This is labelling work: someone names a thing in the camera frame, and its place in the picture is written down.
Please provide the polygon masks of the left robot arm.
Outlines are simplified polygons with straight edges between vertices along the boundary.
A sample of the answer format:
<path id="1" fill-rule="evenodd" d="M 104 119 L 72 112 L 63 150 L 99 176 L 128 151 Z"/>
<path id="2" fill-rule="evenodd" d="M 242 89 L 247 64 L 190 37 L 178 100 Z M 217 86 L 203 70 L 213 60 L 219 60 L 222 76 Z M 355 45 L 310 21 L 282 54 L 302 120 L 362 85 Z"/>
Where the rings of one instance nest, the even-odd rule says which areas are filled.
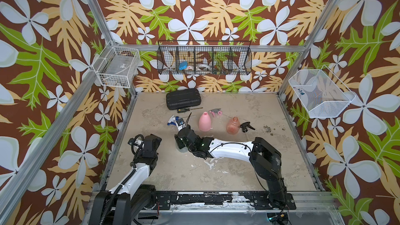
<path id="1" fill-rule="evenodd" d="M 157 165 L 161 141 L 161 137 L 154 134 L 138 134 L 128 141 L 133 154 L 131 169 L 113 188 L 95 196 L 88 224 L 139 225 L 139 212 L 156 206 L 155 186 L 143 182 Z"/>

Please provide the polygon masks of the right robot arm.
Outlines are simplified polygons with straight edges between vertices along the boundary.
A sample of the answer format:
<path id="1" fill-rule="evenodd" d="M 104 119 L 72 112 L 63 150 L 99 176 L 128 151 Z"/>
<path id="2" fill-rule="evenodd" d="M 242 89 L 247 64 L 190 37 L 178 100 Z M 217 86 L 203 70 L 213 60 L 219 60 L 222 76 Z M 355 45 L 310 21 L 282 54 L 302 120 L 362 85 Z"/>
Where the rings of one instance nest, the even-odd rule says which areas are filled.
<path id="1" fill-rule="evenodd" d="M 261 137 L 249 142 L 228 142 L 213 137 L 200 137 L 188 126 L 175 135 L 180 150 L 186 148 L 195 157 L 231 158 L 250 163 L 255 173 L 267 183 L 267 203 L 284 209 L 287 189 L 281 174 L 281 153 Z"/>

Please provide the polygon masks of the blue white spray nozzle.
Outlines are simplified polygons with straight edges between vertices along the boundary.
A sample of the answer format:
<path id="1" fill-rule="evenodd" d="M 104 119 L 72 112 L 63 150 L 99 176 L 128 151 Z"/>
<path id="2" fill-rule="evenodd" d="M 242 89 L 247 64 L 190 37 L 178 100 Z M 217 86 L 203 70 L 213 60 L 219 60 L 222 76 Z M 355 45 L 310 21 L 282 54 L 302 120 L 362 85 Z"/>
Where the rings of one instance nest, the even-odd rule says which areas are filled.
<path id="1" fill-rule="evenodd" d="M 168 126 L 175 126 L 175 127 L 177 128 L 177 126 L 176 126 L 176 121 L 175 121 L 175 117 L 176 117 L 176 116 L 171 116 L 171 118 L 170 118 L 169 121 L 167 122 L 167 125 L 168 125 Z"/>

